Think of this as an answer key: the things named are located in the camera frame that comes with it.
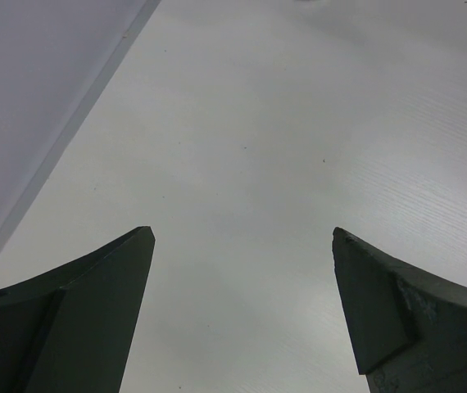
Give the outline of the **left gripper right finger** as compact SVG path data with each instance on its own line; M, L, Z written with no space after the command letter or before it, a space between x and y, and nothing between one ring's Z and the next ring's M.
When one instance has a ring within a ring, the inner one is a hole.
M467 287L333 231L359 374L372 392L467 392Z

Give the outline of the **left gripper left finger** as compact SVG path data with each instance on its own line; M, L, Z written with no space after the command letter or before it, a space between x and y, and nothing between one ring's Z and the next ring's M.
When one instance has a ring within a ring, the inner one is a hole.
M138 227L0 289L0 392L117 392L154 246Z

